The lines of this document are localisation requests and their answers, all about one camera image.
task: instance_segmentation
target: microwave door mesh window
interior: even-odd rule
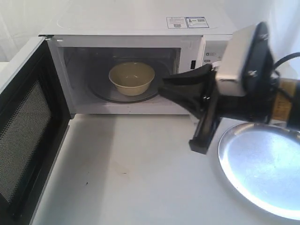
[[[0,131],[0,193],[10,203],[51,118],[39,81],[35,81]]]

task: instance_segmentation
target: yellow bowl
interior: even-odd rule
[[[143,94],[155,76],[154,69],[142,62],[125,62],[114,66],[109,80],[118,91],[127,96]]]

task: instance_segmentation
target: microwave control panel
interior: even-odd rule
[[[213,63],[216,61],[221,61],[227,43],[228,41],[207,40],[205,43],[202,65]]]

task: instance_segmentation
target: sticker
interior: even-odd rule
[[[204,16],[186,17],[188,28],[209,28]]]
[[[286,90],[287,93],[294,96],[297,82],[288,79],[280,80],[280,88]],[[278,93],[275,99],[272,119],[287,122],[292,109],[292,104],[282,94]]]
[[[185,17],[167,17],[169,29],[184,29],[188,28]]]

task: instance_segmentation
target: microwave door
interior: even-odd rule
[[[0,224],[27,225],[70,113],[44,37],[0,73]]]

